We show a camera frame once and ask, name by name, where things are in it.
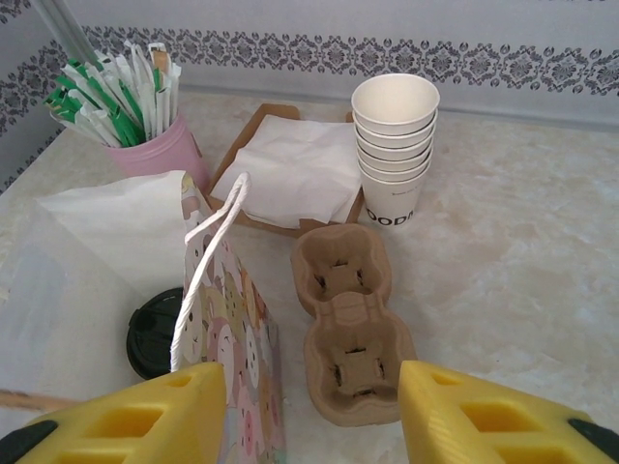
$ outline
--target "stack of paper cups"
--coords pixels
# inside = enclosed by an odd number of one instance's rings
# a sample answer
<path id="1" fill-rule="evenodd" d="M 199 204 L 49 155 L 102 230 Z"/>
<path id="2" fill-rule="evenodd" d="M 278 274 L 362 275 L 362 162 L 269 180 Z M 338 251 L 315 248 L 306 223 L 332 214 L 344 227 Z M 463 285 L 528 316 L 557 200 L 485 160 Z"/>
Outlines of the stack of paper cups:
<path id="1" fill-rule="evenodd" d="M 352 95 L 357 155 L 369 217 L 395 227 L 410 220 L 432 161 L 440 96 L 413 74 L 383 74 Z"/>

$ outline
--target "plastic lid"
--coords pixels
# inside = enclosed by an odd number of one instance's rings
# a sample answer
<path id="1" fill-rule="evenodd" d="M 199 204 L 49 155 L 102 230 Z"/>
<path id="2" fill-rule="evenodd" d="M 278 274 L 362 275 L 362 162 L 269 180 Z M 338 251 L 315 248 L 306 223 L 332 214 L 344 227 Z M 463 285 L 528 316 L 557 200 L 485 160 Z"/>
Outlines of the plastic lid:
<path id="1" fill-rule="evenodd" d="M 174 288 L 133 313 L 127 333 L 127 357 L 143 379 L 169 373 L 170 346 L 182 302 L 183 289 Z"/>

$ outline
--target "countertop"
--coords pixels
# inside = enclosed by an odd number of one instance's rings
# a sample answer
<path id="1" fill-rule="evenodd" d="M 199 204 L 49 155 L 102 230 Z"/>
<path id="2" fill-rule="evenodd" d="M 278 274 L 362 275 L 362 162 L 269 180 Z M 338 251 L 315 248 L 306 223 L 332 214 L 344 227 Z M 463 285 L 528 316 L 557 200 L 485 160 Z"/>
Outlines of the countertop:
<path id="1" fill-rule="evenodd" d="M 261 103 L 182 95 L 213 171 Z M 293 104 L 323 121 L 349 109 Z M 401 232 L 381 232 L 394 270 L 388 306 L 419 358 L 619 430 L 618 165 L 619 134 L 442 112 L 416 216 Z M 101 147 L 65 130 L 0 196 L 0 263 L 33 198 L 121 178 Z M 289 462 L 404 462 L 399 422 L 339 428 L 313 408 L 302 350 L 311 320 L 294 290 L 293 240 L 234 226 L 230 241 L 280 326 Z"/>

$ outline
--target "bag handle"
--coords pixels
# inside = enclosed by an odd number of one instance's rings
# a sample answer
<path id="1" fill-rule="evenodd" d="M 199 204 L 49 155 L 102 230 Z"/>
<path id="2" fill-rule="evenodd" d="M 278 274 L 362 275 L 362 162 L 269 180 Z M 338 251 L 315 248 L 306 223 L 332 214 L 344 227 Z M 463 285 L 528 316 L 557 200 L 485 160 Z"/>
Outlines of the bag handle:
<path id="1" fill-rule="evenodd" d="M 185 296 L 183 304 L 181 305 L 181 310 L 178 313 L 176 325 L 174 326 L 172 345 L 170 347 L 171 372 L 176 372 L 181 366 L 181 335 L 183 333 L 183 329 L 185 328 L 185 324 L 187 323 L 187 319 L 190 316 L 193 302 L 195 301 L 195 296 L 200 286 L 200 280 L 206 272 L 206 268 L 208 267 L 211 259 L 213 258 L 213 254 L 215 253 L 215 249 L 219 246 L 221 238 L 230 228 L 230 226 L 234 222 L 234 219 L 241 212 L 241 207 L 243 206 L 243 203 L 245 202 L 245 199 L 250 192 L 250 187 L 250 175 L 247 172 L 244 172 L 234 182 L 234 185 L 232 186 L 228 197 L 225 199 L 223 206 L 219 208 L 215 213 L 213 213 L 210 217 L 208 217 L 204 222 L 198 224 L 185 236 L 185 245 L 187 245 L 190 240 L 197 234 L 209 228 L 215 222 L 226 216 L 220 229 L 216 232 L 215 237 L 213 237 L 211 243 L 206 247 L 206 250 L 204 251 L 204 256 L 202 256 L 202 259 L 200 259 L 200 262 L 195 269 L 195 273 L 192 277 L 192 282 L 190 283 L 189 289 L 187 290 L 187 295 Z"/>

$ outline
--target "napkin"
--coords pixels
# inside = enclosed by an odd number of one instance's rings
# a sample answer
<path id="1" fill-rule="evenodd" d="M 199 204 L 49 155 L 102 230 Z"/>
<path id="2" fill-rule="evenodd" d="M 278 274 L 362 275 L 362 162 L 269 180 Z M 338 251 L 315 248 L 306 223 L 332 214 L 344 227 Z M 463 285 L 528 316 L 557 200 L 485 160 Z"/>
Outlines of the napkin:
<path id="1" fill-rule="evenodd" d="M 242 172 L 251 176 L 248 217 L 285 228 L 299 219 L 345 222 L 361 186 L 351 124 L 267 115 L 215 185 L 225 199 Z"/>

